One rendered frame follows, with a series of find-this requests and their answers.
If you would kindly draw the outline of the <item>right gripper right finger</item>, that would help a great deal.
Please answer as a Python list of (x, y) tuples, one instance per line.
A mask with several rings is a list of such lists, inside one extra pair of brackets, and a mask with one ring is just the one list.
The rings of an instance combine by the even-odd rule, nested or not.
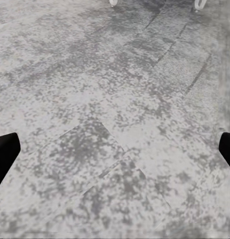
[(223, 132), (219, 143), (219, 151), (230, 166), (230, 133)]

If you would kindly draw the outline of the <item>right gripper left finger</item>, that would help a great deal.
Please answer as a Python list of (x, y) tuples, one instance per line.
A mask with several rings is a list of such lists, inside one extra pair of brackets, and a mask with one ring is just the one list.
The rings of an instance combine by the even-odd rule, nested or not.
[(17, 133), (0, 136), (0, 184), (21, 151)]

